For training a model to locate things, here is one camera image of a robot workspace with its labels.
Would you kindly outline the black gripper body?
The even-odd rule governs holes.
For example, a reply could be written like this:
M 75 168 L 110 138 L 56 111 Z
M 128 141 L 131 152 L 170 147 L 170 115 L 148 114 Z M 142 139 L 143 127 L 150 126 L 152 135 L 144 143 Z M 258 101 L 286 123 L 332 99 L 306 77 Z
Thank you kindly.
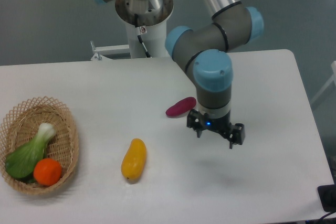
M 200 111 L 199 124 L 199 136 L 205 130 L 215 132 L 221 136 L 230 136 L 232 131 L 230 110 L 224 112 L 220 109 Z

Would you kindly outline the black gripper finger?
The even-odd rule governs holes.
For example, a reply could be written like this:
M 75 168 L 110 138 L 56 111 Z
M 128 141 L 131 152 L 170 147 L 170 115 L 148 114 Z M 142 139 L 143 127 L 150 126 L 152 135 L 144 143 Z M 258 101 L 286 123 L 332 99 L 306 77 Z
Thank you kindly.
M 229 124 L 223 131 L 222 137 L 229 141 L 229 148 L 242 145 L 245 139 L 245 125 L 242 123 Z
M 187 115 L 186 126 L 193 129 L 196 132 L 197 138 L 200 138 L 204 129 L 202 126 L 202 114 L 195 109 L 191 109 Z

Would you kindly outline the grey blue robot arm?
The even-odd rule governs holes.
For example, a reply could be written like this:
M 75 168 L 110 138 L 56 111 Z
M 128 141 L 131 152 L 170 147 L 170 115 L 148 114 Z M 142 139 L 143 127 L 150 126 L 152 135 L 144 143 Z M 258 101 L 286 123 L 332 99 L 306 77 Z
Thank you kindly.
M 198 105 L 187 115 L 189 128 L 197 135 L 215 132 L 230 145 L 243 143 L 244 125 L 230 121 L 233 67 L 228 52 L 263 33 L 264 21 L 256 8 L 240 0 L 204 0 L 210 25 L 196 31 L 186 26 L 167 31 L 173 0 L 95 1 L 115 3 L 131 58 L 169 56 L 195 85 Z

